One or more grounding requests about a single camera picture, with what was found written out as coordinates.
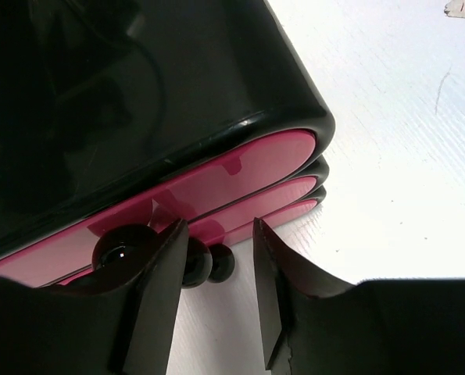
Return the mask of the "black pink drawer organizer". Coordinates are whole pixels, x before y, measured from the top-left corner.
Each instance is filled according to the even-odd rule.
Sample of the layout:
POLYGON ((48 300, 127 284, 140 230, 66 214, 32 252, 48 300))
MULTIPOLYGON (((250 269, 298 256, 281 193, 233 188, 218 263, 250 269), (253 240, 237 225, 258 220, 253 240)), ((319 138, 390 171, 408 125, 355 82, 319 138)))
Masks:
POLYGON ((0 277, 66 283, 129 224, 287 223, 333 135, 265 1, 0 1, 0 277))

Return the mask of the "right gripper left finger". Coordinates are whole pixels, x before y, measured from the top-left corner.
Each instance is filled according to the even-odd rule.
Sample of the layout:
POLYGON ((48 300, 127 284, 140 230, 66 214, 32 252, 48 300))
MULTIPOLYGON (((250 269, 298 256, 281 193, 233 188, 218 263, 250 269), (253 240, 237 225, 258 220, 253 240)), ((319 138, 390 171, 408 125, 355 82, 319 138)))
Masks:
POLYGON ((188 246, 178 220, 97 242, 91 273, 28 287, 0 277, 0 374, 163 374, 188 246))

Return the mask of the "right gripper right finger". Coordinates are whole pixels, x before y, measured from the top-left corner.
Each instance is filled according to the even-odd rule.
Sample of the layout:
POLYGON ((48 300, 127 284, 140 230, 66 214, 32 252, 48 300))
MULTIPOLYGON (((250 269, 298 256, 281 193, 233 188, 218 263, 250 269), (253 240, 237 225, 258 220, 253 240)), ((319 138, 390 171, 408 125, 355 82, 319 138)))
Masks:
POLYGON ((272 374, 465 374, 465 279, 350 284, 253 224, 264 364, 272 374))

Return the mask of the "small tape scrap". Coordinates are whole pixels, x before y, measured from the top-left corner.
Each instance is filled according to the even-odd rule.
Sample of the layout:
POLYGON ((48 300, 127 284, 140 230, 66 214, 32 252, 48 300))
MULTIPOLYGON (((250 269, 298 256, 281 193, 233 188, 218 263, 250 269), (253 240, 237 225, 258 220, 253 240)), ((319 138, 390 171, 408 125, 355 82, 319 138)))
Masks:
POLYGON ((465 0, 450 0, 446 3, 444 14, 447 17, 465 19, 465 0))

